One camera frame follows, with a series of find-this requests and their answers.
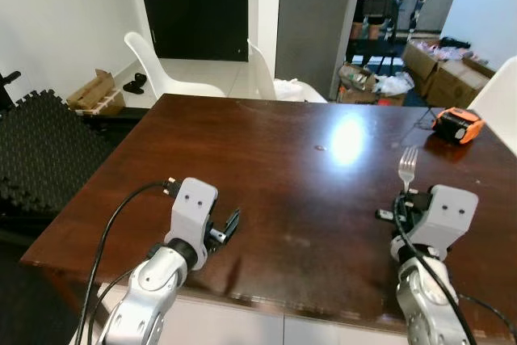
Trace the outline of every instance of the doorway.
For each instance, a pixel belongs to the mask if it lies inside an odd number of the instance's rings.
[[[248,0],[144,0],[160,58],[247,61]]]

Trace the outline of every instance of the white wall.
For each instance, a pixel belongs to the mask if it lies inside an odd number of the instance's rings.
[[[442,36],[472,43],[498,69],[517,55],[517,0],[454,0]]]
[[[276,35],[278,29],[279,0],[258,0],[257,46],[266,59],[273,77],[276,63]]]
[[[54,89],[66,98],[134,61],[124,33],[141,30],[135,0],[0,0],[0,72],[20,70],[11,98]]]

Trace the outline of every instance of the wall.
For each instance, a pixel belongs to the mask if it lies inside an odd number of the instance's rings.
[[[140,30],[135,0],[0,0],[0,72],[16,100],[52,88],[67,97],[95,75],[134,61],[124,33]]]
[[[275,76],[279,0],[250,0],[250,5],[253,6],[255,2],[258,3],[257,46],[271,74]]]
[[[467,40],[494,69],[517,55],[517,0],[454,0],[442,36]]]
[[[280,0],[276,72],[330,96],[349,0]]]

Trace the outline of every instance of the cardboard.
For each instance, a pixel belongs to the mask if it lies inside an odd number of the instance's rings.
[[[490,80],[486,74],[494,72],[471,60],[444,62],[435,75],[427,102],[435,107],[467,108]]]
[[[373,93],[373,87],[369,90],[347,89],[341,85],[338,92],[338,103],[343,104],[370,104],[370,105],[389,105],[400,107],[404,103],[406,94],[385,97],[380,93]]]
[[[354,81],[350,77],[353,74],[362,74],[366,76],[366,81],[363,83]],[[345,88],[356,90],[372,90],[376,82],[375,75],[370,70],[361,68],[357,65],[349,64],[348,62],[345,62],[343,66],[339,69],[339,79],[341,80],[341,84],[345,86]]]
[[[438,40],[411,40],[406,44],[401,58],[407,71],[414,80],[415,91],[425,97],[433,84],[433,78],[441,61],[417,47],[418,42],[427,42],[430,45],[438,44]]]
[[[111,73],[96,69],[95,74],[97,77],[66,99],[72,109],[92,109],[108,91],[115,87]]]
[[[126,106],[122,90],[112,89],[92,109],[76,110],[82,115],[116,115]]]

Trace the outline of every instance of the white plastic bag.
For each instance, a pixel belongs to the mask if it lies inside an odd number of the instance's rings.
[[[414,88],[414,81],[406,72],[396,72],[394,76],[380,76],[375,85],[374,92],[380,92],[386,96],[401,95]]]
[[[294,78],[291,81],[275,79],[275,94],[282,101],[305,101],[304,88]]]

